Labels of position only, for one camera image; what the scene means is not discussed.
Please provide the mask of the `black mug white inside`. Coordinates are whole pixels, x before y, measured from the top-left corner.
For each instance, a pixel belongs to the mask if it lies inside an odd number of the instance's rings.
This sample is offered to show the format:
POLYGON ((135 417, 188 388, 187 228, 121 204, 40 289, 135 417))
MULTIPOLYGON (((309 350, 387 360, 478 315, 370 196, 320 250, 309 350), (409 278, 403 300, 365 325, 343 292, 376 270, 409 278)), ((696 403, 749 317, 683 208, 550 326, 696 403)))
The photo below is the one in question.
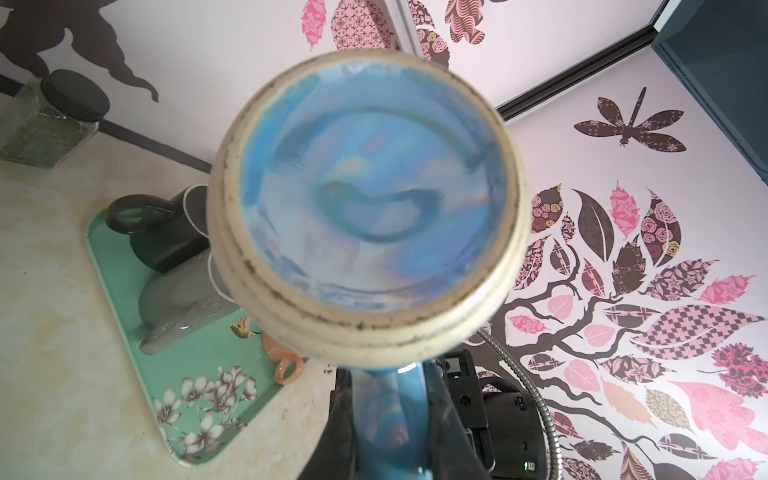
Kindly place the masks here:
POLYGON ((191 185, 171 199, 133 194, 114 200, 105 223, 127 235, 136 257, 166 273, 209 248, 208 186, 191 185))

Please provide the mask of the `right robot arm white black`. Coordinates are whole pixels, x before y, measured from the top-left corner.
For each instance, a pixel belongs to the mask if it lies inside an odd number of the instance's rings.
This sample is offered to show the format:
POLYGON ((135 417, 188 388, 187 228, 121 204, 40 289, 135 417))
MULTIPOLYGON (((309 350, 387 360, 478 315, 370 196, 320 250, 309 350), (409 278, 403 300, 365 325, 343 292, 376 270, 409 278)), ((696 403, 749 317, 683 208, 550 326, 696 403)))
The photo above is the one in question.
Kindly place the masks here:
POLYGON ((441 367, 481 472, 491 479, 546 479, 547 442, 530 394, 503 378, 480 375, 468 350, 445 354, 441 367))

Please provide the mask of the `peach orange mug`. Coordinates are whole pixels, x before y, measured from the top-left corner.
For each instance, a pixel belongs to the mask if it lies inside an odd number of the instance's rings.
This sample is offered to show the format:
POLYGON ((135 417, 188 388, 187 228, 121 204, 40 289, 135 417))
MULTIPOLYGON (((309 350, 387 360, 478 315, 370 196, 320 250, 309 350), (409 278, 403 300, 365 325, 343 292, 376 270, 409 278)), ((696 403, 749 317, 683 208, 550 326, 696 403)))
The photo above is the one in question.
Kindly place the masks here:
POLYGON ((296 382, 305 371, 303 358, 283 346, 266 333, 261 333, 261 344, 266 357, 274 364, 274 380, 283 386, 296 382))

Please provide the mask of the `green floral tray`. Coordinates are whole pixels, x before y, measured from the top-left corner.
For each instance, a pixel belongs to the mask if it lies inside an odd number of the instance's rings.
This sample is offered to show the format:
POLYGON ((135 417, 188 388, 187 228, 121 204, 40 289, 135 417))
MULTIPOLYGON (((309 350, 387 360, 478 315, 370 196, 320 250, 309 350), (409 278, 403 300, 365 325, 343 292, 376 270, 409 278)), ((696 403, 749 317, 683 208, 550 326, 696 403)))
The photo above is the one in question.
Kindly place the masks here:
POLYGON ((282 390, 275 380, 276 363, 264 353, 258 335, 239 339, 232 332, 245 320, 243 310, 158 354, 144 354, 140 343, 148 330, 139 316, 139 298, 157 272, 136 258, 128 237, 112 231, 103 213, 90 221, 86 244, 171 456, 187 467, 212 460, 282 390))

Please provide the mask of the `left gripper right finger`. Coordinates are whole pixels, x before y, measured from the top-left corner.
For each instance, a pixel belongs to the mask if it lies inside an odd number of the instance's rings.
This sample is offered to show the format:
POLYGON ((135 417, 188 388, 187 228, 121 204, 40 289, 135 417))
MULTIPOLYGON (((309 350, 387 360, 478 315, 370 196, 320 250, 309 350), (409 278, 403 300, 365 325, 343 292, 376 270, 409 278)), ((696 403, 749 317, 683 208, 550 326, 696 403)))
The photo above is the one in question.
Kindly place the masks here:
POLYGON ((488 479, 465 434, 449 390, 435 360, 424 363, 428 399, 428 453, 435 480, 488 479))

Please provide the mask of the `blue iridescent mug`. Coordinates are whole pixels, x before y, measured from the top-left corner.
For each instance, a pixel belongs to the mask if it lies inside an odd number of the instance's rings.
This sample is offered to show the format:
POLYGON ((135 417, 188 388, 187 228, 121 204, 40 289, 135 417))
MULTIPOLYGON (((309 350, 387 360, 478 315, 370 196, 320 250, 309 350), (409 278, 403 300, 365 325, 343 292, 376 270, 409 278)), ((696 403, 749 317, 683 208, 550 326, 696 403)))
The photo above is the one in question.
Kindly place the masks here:
POLYGON ((424 363, 502 305, 531 226, 495 109, 394 50, 302 62, 227 131, 208 221, 261 330, 352 376, 356 479, 434 479, 424 363))

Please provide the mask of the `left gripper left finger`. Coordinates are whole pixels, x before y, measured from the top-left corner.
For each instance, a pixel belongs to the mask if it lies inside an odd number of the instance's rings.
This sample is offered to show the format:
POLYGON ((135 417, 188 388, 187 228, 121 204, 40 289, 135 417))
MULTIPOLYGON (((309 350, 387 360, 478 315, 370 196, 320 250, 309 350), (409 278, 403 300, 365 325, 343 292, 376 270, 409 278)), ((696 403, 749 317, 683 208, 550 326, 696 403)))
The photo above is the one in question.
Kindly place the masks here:
POLYGON ((299 480, 357 478, 357 440, 353 421, 352 376, 336 371, 330 393, 329 416, 318 444, 298 476, 299 480))

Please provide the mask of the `glass spice jar black lid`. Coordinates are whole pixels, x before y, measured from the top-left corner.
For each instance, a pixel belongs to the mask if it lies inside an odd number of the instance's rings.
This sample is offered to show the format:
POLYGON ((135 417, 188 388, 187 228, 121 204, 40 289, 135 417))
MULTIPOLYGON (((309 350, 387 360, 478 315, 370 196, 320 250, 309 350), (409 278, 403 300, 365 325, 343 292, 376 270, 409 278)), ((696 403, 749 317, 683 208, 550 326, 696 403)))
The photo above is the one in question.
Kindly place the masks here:
POLYGON ((1 112, 1 159, 52 169, 95 135, 109 109, 106 93, 80 73, 32 80, 1 112))

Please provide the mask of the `dark grey mug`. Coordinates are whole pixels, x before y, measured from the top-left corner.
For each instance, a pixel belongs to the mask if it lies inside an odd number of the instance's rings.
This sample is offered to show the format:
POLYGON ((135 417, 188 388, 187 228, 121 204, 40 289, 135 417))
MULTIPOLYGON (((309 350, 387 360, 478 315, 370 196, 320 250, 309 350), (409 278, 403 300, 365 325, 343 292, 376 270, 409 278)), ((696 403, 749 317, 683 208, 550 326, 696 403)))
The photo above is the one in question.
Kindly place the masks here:
POLYGON ((139 314, 150 332, 140 350, 157 354, 239 308, 208 249, 143 288, 139 314))

